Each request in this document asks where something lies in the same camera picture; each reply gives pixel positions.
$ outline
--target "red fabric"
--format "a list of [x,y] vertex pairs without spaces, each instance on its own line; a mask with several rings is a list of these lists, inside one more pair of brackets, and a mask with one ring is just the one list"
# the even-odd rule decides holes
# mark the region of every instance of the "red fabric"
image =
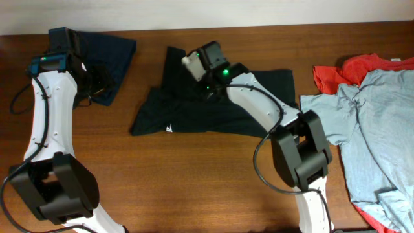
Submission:
[[369,214],[365,213],[363,210],[358,208],[356,205],[354,205],[356,210],[360,213],[360,215],[376,230],[378,233],[398,233],[394,230],[390,230],[386,227],[384,227],[381,223],[379,223],[377,220],[375,220],[373,217],[371,217]]
[[322,93],[336,94],[340,83],[361,85],[367,73],[376,69],[413,70],[414,58],[404,61],[388,61],[379,58],[376,54],[361,55],[346,60],[342,68],[316,66],[313,68],[313,76]]

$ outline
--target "wooden tabletop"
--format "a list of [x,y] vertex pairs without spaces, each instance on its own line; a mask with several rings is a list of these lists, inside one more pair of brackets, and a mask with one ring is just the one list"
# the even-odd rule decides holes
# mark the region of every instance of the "wooden tabletop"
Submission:
[[[341,65],[346,58],[373,52],[406,59],[414,52],[414,22],[108,33],[137,40],[137,52],[110,107],[93,104],[73,112],[73,146],[77,159],[98,180],[102,206],[130,232],[259,232],[297,227],[299,221],[295,198],[273,192],[254,172],[258,138],[129,134],[149,89],[161,83],[168,45],[191,50],[218,40],[230,61],[252,70],[292,69],[297,96],[318,94],[313,65]],[[32,113],[11,115],[10,101],[28,83],[24,71],[31,57],[47,45],[47,35],[0,37],[0,177],[23,160],[32,129]],[[32,95],[24,94],[17,107],[30,104]],[[331,150],[327,199],[333,223],[337,229],[367,228],[349,202],[338,148]],[[259,166],[269,180],[286,188],[273,168],[270,144],[263,146]],[[10,185],[5,199],[23,226],[56,228],[37,221]],[[0,232],[17,232],[3,213]]]

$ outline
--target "white backdrop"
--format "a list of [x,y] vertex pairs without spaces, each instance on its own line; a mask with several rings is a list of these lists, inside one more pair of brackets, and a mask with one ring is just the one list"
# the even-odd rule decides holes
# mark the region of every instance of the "white backdrop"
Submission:
[[414,19],[414,0],[1,0],[0,35]]

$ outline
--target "black cloth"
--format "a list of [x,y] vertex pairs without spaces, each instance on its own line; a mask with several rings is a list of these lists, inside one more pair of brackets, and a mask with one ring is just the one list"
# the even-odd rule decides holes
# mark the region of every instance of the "black cloth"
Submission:
[[115,81],[115,86],[111,90],[92,97],[94,102],[109,106],[115,99],[131,64],[136,51],[136,41],[95,32],[79,33],[82,54],[86,54],[86,69],[91,65],[105,65]]
[[[266,131],[242,107],[215,94],[208,99],[181,58],[182,49],[168,47],[161,88],[152,88],[131,129],[145,135],[169,128],[172,132],[216,131],[264,137]],[[284,103],[296,107],[291,70],[252,71],[263,87]]]

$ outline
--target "gray fabric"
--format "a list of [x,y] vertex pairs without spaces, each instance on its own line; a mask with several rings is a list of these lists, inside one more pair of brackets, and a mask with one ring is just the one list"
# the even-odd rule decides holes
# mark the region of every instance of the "gray fabric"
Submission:
[[375,70],[361,87],[301,96],[341,148],[351,201],[385,227],[414,232],[414,71]]

